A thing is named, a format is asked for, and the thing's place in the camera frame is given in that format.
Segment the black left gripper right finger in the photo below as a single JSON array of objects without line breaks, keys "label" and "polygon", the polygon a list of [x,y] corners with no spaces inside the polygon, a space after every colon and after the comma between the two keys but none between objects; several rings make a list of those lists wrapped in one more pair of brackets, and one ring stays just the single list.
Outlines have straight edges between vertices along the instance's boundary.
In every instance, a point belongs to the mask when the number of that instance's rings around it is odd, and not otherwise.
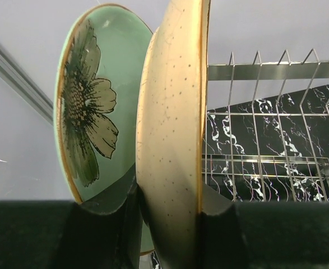
[{"label": "black left gripper right finger", "polygon": [[233,202],[202,187],[202,268],[329,268],[329,202]]}]

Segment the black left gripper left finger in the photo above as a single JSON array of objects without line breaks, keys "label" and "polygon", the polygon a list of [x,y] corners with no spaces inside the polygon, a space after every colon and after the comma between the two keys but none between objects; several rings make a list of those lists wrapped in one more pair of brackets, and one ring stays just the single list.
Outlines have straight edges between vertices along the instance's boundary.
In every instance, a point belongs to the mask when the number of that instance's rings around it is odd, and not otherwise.
[{"label": "black left gripper left finger", "polygon": [[136,171],[93,198],[0,201],[0,268],[138,268]]}]

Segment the mint green flower plate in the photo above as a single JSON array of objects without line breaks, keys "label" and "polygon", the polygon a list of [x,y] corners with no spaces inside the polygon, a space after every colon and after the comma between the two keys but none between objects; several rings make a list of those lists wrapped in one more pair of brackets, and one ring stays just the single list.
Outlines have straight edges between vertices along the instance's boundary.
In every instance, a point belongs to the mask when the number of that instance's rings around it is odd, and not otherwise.
[{"label": "mint green flower plate", "polygon": [[151,37],[140,17],[114,3],[86,11],[66,37],[54,92],[54,134],[78,203],[136,173],[138,95]]}]

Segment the peach bird plate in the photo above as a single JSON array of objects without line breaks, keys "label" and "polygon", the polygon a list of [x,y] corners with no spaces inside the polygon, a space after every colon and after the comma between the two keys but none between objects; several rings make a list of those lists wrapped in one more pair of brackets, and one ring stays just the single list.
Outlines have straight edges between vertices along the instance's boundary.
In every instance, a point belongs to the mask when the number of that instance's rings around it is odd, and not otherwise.
[{"label": "peach bird plate", "polygon": [[142,71],[136,172],[162,268],[198,268],[210,1],[170,1]]}]

